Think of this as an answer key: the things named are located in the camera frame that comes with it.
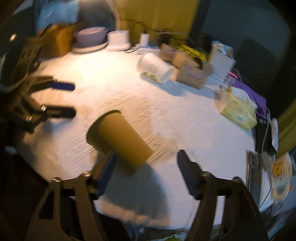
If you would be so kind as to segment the white desk lamp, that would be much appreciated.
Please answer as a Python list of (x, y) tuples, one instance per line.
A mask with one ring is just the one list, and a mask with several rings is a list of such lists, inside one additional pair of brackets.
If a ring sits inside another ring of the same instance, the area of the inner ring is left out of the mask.
[(128, 30), (121, 30), (121, 19), (113, 1), (105, 1), (110, 7), (114, 19), (115, 30), (107, 34), (107, 50), (108, 51), (125, 51), (131, 47), (130, 34)]

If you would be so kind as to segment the black box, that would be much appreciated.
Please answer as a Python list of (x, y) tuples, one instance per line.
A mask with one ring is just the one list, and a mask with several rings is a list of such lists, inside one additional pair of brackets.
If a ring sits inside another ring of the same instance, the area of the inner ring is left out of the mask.
[(271, 124), (262, 118), (257, 118), (255, 127), (255, 151), (257, 153), (267, 152), (269, 155), (276, 154), (272, 145)]

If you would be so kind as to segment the left floral brown paper cup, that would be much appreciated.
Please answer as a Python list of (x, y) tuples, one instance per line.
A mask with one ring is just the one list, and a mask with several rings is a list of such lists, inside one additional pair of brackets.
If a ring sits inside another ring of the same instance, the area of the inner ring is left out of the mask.
[(172, 48), (171, 46), (167, 44), (162, 44), (160, 51), (159, 51), (159, 57), (163, 61), (171, 62), (176, 54), (177, 50)]

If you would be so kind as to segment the plain brown paper cup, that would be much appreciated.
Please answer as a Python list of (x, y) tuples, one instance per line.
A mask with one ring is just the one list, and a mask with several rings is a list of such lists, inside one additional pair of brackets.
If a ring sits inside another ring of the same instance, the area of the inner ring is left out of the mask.
[(149, 145), (116, 109), (104, 113), (91, 125), (86, 141), (103, 156), (115, 152), (119, 165), (130, 175), (144, 166), (153, 154)]

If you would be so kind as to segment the white phone charger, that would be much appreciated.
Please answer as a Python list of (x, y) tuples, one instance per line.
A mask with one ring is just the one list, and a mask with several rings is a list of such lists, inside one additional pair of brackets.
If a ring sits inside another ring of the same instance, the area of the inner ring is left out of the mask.
[(149, 45), (149, 34), (148, 33), (141, 33), (140, 34), (139, 45), (142, 48), (146, 48)]

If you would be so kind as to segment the white power strip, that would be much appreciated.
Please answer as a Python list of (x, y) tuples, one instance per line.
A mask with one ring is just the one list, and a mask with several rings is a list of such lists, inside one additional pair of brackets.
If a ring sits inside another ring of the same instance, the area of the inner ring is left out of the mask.
[(146, 47), (142, 47), (142, 46), (139, 46), (136, 48), (136, 50), (134, 51), (134, 53), (136, 55), (142, 55), (142, 54), (145, 54), (145, 53), (148, 53), (148, 52), (152, 52), (154, 53), (156, 56), (159, 55), (159, 47), (158, 46), (146, 46)]

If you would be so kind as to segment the back brown paper cup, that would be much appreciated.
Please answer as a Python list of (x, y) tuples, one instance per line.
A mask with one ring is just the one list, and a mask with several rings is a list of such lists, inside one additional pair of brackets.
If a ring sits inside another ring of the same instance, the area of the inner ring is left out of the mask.
[(199, 57), (195, 57), (194, 60), (198, 64), (199, 68), (207, 74), (207, 76), (210, 76), (213, 73), (213, 66), (211, 63)]

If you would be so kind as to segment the white perforated plastic basket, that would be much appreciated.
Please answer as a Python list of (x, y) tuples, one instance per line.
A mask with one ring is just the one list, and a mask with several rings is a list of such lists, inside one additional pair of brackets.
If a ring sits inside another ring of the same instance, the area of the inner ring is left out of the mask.
[(220, 41), (212, 41), (208, 62), (213, 67), (211, 76), (221, 82), (225, 82), (236, 64), (233, 48)]

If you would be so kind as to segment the yellow curtain left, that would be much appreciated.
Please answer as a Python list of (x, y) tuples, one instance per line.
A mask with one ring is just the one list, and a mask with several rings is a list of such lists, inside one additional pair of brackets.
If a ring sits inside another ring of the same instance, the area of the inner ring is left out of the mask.
[(176, 42), (183, 43), (189, 35), (199, 1), (115, 1), (121, 28), (129, 30), (130, 41), (139, 42), (143, 31), (149, 40), (159, 38), (157, 32), (171, 32)]

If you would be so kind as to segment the pink small box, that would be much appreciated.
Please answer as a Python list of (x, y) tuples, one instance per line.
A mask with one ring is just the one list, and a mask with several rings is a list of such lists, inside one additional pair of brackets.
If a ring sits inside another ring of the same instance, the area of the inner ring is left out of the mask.
[(238, 77), (234, 73), (230, 72), (225, 79), (225, 84), (228, 86), (232, 86), (237, 80)]

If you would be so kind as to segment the white tube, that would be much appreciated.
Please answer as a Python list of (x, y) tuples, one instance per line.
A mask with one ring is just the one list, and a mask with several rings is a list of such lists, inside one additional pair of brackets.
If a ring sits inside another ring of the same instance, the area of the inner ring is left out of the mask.
[(274, 150), (278, 151), (278, 121), (276, 118), (271, 120), (271, 144)]

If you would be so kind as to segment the smartphone in clear case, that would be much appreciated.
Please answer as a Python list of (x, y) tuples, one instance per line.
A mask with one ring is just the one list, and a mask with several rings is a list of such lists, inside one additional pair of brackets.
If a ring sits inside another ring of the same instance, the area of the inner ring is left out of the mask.
[(262, 156), (249, 150), (246, 151), (246, 187), (259, 208), (263, 197)]

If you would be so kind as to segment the purple bowl stack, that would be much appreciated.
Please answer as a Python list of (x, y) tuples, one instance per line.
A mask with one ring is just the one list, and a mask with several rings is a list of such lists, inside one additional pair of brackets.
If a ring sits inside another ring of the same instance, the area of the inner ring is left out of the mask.
[(76, 54), (87, 54), (96, 52), (107, 46), (107, 34), (109, 28), (91, 27), (75, 32), (76, 43), (72, 46), (72, 52)]

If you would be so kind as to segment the white tablecloth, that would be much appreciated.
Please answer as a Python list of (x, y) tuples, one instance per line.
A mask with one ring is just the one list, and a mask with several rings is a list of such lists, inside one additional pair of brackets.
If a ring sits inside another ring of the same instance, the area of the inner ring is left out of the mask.
[(134, 226), (188, 229), (198, 203), (178, 168), (178, 150), (217, 177), (245, 179), (246, 151), (254, 150), (254, 138), (217, 111), (217, 80), (209, 78), (202, 89), (174, 81), (148, 82), (137, 71), (138, 59), (101, 50), (44, 60), (38, 75), (74, 82), (76, 88), (46, 89), (33, 98), (73, 106), (77, 114), (71, 120), (41, 123), (16, 148), (44, 179), (75, 178), (99, 160), (86, 142), (89, 127), (105, 112), (118, 109), (153, 154), (132, 176), (116, 168), (105, 194), (95, 202), (97, 211)]

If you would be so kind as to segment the plain kraft lying cup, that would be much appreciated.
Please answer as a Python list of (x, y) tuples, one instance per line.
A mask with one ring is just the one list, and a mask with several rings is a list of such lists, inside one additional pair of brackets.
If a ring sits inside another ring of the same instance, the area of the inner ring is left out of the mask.
[(171, 63), (178, 69), (182, 67), (185, 61), (192, 62), (194, 61), (186, 52), (176, 51)]

